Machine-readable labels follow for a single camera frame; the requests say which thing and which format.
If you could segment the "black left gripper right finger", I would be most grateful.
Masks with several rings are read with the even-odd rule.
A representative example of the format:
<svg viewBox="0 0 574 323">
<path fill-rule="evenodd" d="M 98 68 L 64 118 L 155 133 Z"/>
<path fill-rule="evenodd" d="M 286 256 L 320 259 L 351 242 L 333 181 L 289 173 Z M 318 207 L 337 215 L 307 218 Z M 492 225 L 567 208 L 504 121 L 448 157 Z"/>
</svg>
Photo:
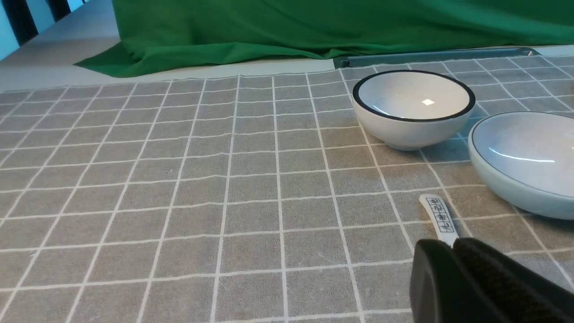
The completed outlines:
<svg viewBox="0 0 574 323">
<path fill-rule="evenodd" d="M 571 323 L 573 293 L 475 238 L 453 251 L 511 323 Z"/>
</svg>

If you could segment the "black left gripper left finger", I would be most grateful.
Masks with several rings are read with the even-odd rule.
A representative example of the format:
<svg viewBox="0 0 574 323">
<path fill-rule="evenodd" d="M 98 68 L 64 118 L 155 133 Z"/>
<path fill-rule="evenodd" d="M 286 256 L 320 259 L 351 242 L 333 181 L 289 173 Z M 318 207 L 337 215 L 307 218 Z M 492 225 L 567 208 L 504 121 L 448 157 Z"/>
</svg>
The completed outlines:
<svg viewBox="0 0 574 323">
<path fill-rule="evenodd" d="M 508 323 L 449 245 L 433 239 L 415 245 L 409 285 L 415 323 Z"/>
</svg>

